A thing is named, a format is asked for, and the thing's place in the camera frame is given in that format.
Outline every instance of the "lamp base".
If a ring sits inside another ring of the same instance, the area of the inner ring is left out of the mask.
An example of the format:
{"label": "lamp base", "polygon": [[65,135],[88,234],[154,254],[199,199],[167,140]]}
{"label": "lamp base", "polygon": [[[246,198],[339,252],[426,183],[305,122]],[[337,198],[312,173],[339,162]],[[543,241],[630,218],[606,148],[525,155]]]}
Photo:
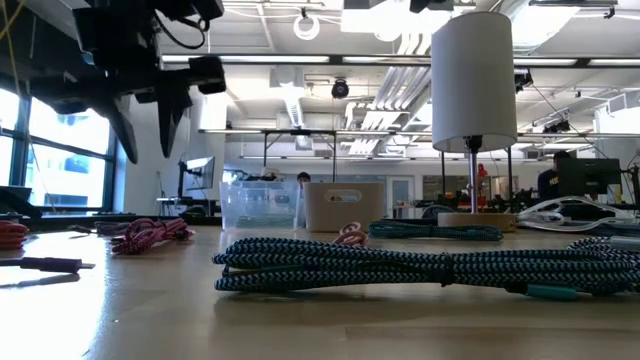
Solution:
{"label": "lamp base", "polygon": [[440,213],[438,226],[492,225],[503,233],[516,231],[516,216],[513,214],[466,214]]}

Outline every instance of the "cardboard box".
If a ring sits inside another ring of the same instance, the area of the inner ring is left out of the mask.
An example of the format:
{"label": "cardboard box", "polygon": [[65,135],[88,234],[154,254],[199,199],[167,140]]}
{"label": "cardboard box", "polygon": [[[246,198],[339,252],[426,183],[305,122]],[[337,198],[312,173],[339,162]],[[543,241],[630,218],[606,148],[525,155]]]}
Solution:
{"label": "cardboard box", "polygon": [[338,232],[350,222],[363,231],[384,216],[384,184],[306,183],[304,206],[307,230]]}

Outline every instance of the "clear plastic bin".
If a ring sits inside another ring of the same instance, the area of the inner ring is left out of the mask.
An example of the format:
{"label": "clear plastic bin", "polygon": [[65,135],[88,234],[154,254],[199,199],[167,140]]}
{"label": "clear plastic bin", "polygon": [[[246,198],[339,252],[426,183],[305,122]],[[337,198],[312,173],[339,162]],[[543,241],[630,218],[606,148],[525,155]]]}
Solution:
{"label": "clear plastic bin", "polygon": [[234,181],[220,183],[222,227],[297,229],[304,225],[298,183]]}

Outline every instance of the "wooden table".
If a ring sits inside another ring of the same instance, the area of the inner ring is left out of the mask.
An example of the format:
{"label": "wooden table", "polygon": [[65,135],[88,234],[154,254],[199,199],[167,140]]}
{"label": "wooden table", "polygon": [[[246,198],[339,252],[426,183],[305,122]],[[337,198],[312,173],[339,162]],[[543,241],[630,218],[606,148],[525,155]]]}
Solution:
{"label": "wooden table", "polygon": [[[27,256],[96,263],[79,278],[0,269],[0,359],[637,359],[640,297],[552,302],[498,289],[367,285],[288,297],[217,292],[211,254],[239,237],[198,228],[189,245],[113,257],[71,233]],[[325,238],[304,233],[275,234]],[[500,244],[375,240],[421,252],[563,248],[577,236],[524,232]],[[0,253],[0,256],[21,254]]]}

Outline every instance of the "white lampshade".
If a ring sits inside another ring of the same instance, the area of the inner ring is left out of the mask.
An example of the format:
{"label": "white lampshade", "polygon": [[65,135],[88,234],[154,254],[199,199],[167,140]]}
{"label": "white lampshade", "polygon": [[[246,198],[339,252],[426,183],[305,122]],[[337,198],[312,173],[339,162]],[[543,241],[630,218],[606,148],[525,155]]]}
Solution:
{"label": "white lampshade", "polygon": [[465,136],[482,135],[480,152],[517,141],[511,21],[474,12],[433,35],[433,147],[467,152]]}

